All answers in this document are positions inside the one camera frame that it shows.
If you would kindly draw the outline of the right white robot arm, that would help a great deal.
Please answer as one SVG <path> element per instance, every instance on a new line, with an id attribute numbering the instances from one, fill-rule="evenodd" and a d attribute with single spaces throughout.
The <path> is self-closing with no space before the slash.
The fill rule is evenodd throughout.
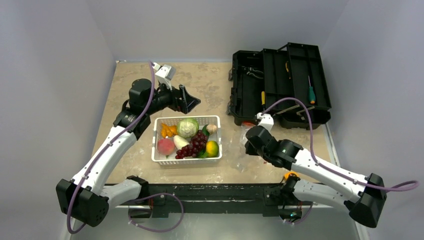
<path id="1" fill-rule="evenodd" d="M 246 133 L 245 152 L 260 156 L 276 168 L 307 175 L 321 186 L 297 181 L 281 189 L 280 196 L 288 204 L 296 200 L 317 202 L 341 209 L 357 223 L 376 228 L 387 194 L 381 176 L 369 176 L 345 170 L 315 156 L 301 145 L 288 140 L 276 140 L 263 126 L 254 126 Z"/>

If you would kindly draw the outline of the clear zip top bag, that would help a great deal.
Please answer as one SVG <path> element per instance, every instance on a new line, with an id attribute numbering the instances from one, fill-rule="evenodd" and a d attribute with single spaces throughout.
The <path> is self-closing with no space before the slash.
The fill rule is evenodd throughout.
<path id="1" fill-rule="evenodd" d="M 230 167 L 242 173 L 245 172 L 249 164 L 257 159 L 257 156 L 251 156 L 245 153 L 245 144 L 248 142 L 246 133 L 256 125 L 250 122 L 243 122 L 238 130 L 235 131 L 229 142 L 229 147 L 226 152 L 227 162 Z"/>

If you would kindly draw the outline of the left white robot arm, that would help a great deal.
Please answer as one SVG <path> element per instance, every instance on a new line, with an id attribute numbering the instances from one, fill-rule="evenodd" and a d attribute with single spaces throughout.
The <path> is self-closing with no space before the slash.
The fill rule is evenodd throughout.
<path id="1" fill-rule="evenodd" d="M 66 224 L 71 234 L 71 220 L 78 220 L 83 226 L 98 226 L 109 209 L 126 202 L 138 205 L 149 199 L 149 183 L 137 176 L 129 176 L 123 182 L 106 187 L 106 181 L 117 163 L 141 137 L 151 123 L 150 116 L 165 108 L 188 114 L 200 99 L 191 96 L 183 85 L 167 87 L 161 83 L 158 88 L 154 80 L 137 79 L 129 89 L 121 112 L 100 149 L 71 180 L 61 179 L 56 193 L 61 211 L 66 214 Z"/>

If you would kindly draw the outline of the purple grape bunch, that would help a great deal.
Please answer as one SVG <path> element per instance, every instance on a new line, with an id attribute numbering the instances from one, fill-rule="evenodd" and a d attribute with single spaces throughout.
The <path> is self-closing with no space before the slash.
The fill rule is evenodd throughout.
<path id="1" fill-rule="evenodd" d="M 187 146 L 183 147 L 181 150 L 176 150 L 175 158 L 203 158 L 206 154 L 206 143 L 208 140 L 209 138 L 204 136 L 202 131 L 199 130 L 197 134 L 190 139 Z"/>

